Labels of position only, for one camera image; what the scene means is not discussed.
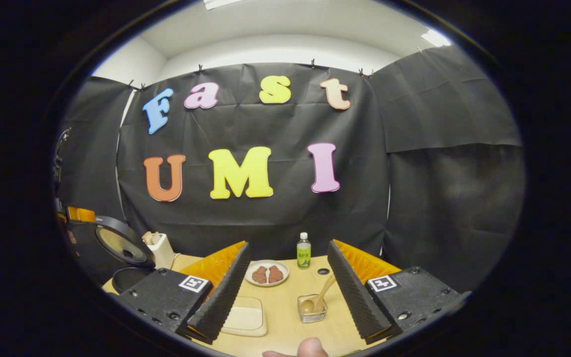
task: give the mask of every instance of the wooden table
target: wooden table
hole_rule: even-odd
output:
[[[171,269],[179,271],[200,259],[190,255],[179,255],[175,258]],[[365,345],[365,341],[358,335],[337,283],[327,290],[325,296],[326,318],[315,323],[301,323],[296,298],[319,293],[329,274],[321,275],[317,271],[323,267],[330,272],[332,269],[327,262],[327,256],[312,258],[310,268],[306,270],[297,267],[296,259],[279,260],[279,262],[290,270],[285,282],[266,288],[244,280],[237,294],[237,296],[258,298],[261,301],[267,318],[268,334],[263,337],[220,334],[212,346],[200,341],[194,343],[240,357],[260,357],[263,351],[268,350],[295,356],[301,341],[308,337],[318,337],[328,355],[338,357],[384,341],[382,339],[369,346]],[[115,292],[111,280],[103,286],[103,289]]]

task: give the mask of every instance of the ceiling light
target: ceiling light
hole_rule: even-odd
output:
[[[232,4],[241,0],[204,0],[207,10],[215,9],[216,7]]]
[[[422,38],[426,39],[426,41],[429,41],[435,47],[442,47],[442,46],[450,46],[451,45],[451,42],[446,37],[442,36],[442,34],[440,34],[440,32],[437,32],[434,30],[428,30],[428,32],[426,32],[426,34],[422,35]]]

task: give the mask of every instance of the hand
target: hand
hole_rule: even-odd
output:
[[[283,353],[275,351],[265,351],[261,355],[263,357],[328,357],[327,352],[321,346],[321,342],[316,337],[304,339],[299,344],[299,349],[296,351],[296,356],[284,355]]]

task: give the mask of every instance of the letter f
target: letter f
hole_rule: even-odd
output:
[[[162,113],[168,113],[170,106],[167,98],[171,95],[173,95],[173,90],[167,88],[143,106],[142,110],[147,112],[149,118],[149,134],[155,133],[157,129],[166,124],[167,117]]]

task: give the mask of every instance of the white plate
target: white plate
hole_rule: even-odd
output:
[[[257,269],[259,269],[259,267],[265,267],[266,270],[266,281],[268,280],[268,275],[270,274],[270,267],[272,266],[276,266],[277,269],[279,269],[281,271],[281,273],[283,273],[284,278],[279,280],[278,282],[275,283],[265,283],[265,284],[260,284],[254,280],[252,280],[252,273],[256,272]],[[274,287],[275,285],[279,285],[283,282],[285,282],[285,280],[287,279],[288,274],[290,274],[290,270],[288,270],[288,268],[283,264],[283,263],[279,263],[276,260],[257,260],[256,262],[252,262],[249,266],[248,266],[248,270],[246,271],[245,274],[245,279],[254,285],[257,285],[258,287]]]

